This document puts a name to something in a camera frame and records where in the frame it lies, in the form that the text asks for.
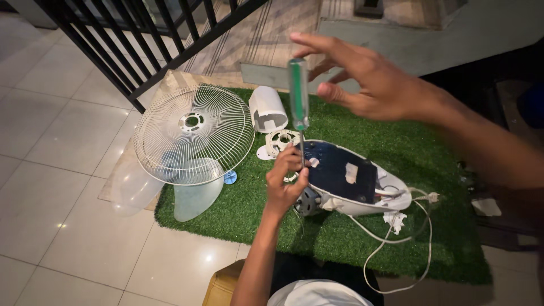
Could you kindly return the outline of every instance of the green turf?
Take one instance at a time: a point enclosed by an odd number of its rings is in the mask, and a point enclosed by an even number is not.
[[[252,93],[250,89],[230,90],[246,102]],[[280,98],[290,116],[289,95],[280,93]],[[307,139],[332,142],[370,158],[408,186],[439,193],[440,201],[434,204],[431,213],[432,262],[428,277],[470,284],[491,282],[455,156],[430,129],[408,121],[382,123],[361,119],[344,108],[310,96],[310,127],[304,135]],[[256,156],[257,149],[264,145],[264,137],[264,134],[256,134],[251,151],[236,168],[238,180],[224,185],[215,203],[190,221],[182,223],[174,219],[174,189],[166,184],[155,209],[159,225],[251,244],[266,200],[264,177],[274,163]],[[404,219],[405,226],[399,236],[391,235],[392,239],[409,236],[424,220],[424,213],[415,204],[403,213],[408,215]],[[357,220],[382,237],[389,227],[382,214],[357,217]],[[414,241],[385,245],[368,267],[397,275],[419,276],[426,266],[428,238],[427,229]],[[281,225],[277,249],[362,266],[379,244],[341,213],[325,212],[299,219],[289,211]]]

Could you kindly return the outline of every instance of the power cord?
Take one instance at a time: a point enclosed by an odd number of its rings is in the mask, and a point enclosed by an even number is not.
[[[391,222],[391,226],[389,227],[389,229],[387,230],[387,234],[385,235],[385,238],[380,238],[376,235],[374,235],[374,233],[372,233],[370,230],[368,230],[367,228],[365,228],[361,223],[359,223],[357,220],[355,220],[355,218],[351,215],[348,215],[348,217],[350,217],[357,225],[359,225],[360,228],[362,228],[365,232],[367,232],[372,238],[375,238],[376,240],[378,241],[381,241],[381,244],[380,246],[374,250],[368,257],[367,257],[367,260],[364,262],[364,266],[363,266],[363,274],[364,274],[364,280],[367,282],[367,285],[374,291],[378,292],[378,293],[381,293],[381,294],[388,294],[388,293],[394,293],[394,292],[399,292],[399,291],[403,291],[403,290],[408,290],[408,289],[412,289],[414,286],[416,286],[420,281],[422,281],[425,276],[427,275],[427,272],[429,272],[429,267],[431,265],[431,253],[432,253],[432,223],[431,223],[431,218],[429,216],[429,213],[427,212],[427,210],[423,207],[423,205],[421,205],[417,200],[427,200],[429,201],[430,204],[438,201],[438,196],[439,194],[436,193],[436,192],[431,192],[429,194],[427,194],[426,192],[424,192],[423,190],[420,190],[420,189],[416,189],[416,188],[409,188],[408,191],[410,192],[419,192],[419,193],[422,193],[424,196],[422,197],[418,197],[418,198],[414,198],[412,199],[414,202],[416,202],[416,204],[423,210],[423,212],[425,212],[425,215],[426,215],[426,218],[425,218],[425,222],[423,223],[423,225],[419,228],[419,230],[412,236],[410,237],[407,237],[407,238],[404,238],[404,239],[400,239],[400,240],[387,240],[387,238],[389,237],[389,234],[391,233],[391,229],[393,228],[393,224],[394,224],[394,220],[397,218],[397,215],[398,215],[398,211],[397,213],[395,214],[395,216],[393,217],[393,221]],[[408,286],[408,287],[404,287],[404,288],[399,288],[399,289],[394,289],[394,290],[391,290],[391,291],[380,291],[380,290],[377,290],[375,289],[374,287],[372,287],[370,285],[370,283],[368,282],[368,279],[367,279],[367,271],[366,271],[366,267],[367,267],[367,263],[368,261],[372,258],[372,256],[374,256],[374,254],[376,254],[379,250],[381,250],[381,248],[386,244],[386,243],[390,243],[390,244],[395,244],[395,243],[402,243],[402,242],[406,242],[406,241],[409,241],[409,240],[412,240],[414,237],[416,237],[417,235],[419,235],[425,225],[427,224],[427,221],[429,222],[429,257],[427,259],[427,267],[425,268],[425,271],[423,272],[423,274],[421,275],[421,277],[419,278],[419,280],[417,280],[415,283],[413,283],[412,285]]]

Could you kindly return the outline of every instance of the fan guard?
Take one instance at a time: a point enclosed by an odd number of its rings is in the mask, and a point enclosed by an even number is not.
[[[167,94],[146,110],[134,131],[134,149],[157,180],[195,186],[236,167],[254,139],[249,107],[238,95],[197,85]]]

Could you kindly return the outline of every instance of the right hand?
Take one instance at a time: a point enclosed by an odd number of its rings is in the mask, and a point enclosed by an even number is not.
[[[344,68],[328,82],[323,82],[317,94],[327,102],[339,104],[352,113],[373,120],[417,120],[439,123],[439,115],[455,98],[444,90],[411,76],[370,49],[351,45],[334,37],[306,33],[291,33],[291,40],[301,49],[293,57],[325,54],[308,76],[314,80],[332,67]],[[337,83],[353,78],[361,90],[357,94],[343,90]]]

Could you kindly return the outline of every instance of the left hand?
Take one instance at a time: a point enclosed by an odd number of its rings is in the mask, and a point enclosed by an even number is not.
[[[283,184],[287,171],[298,171],[301,168],[295,184]],[[267,173],[268,200],[263,215],[269,214],[281,219],[306,186],[308,186],[308,168],[302,167],[300,150],[289,143],[287,148],[278,154],[274,167]]]

